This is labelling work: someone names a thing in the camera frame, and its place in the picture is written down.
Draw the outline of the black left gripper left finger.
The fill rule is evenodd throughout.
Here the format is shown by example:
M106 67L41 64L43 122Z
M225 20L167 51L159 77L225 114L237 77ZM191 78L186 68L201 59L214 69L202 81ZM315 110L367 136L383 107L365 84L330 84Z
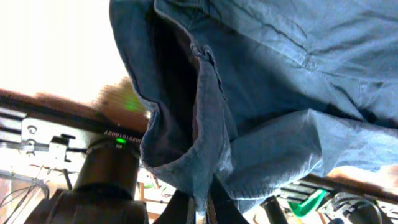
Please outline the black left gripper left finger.
M154 224L196 224L194 199L186 193L176 190Z

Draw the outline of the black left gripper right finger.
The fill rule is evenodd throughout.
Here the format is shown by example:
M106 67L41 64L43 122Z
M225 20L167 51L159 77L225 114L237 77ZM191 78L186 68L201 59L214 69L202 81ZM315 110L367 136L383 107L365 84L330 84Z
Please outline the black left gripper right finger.
M216 177L213 177L208 192L206 222L208 224L248 224Z

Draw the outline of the dark blue denim shorts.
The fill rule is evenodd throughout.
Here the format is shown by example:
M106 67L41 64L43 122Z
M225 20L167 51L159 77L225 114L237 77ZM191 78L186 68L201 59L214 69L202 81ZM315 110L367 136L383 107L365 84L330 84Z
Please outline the dark blue denim shorts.
M245 212L336 167L397 164L396 1L111 1L150 111L143 165L206 210Z

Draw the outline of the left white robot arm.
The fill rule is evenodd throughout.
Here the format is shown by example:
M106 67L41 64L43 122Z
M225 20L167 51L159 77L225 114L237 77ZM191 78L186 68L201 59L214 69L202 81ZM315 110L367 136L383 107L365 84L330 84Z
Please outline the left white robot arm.
M133 197L138 171L137 146L98 140L89 146L74 187L43 199L24 223L149 223L146 203ZM208 196L206 223L248 223L215 177ZM193 197L177 190L153 223L196 223Z

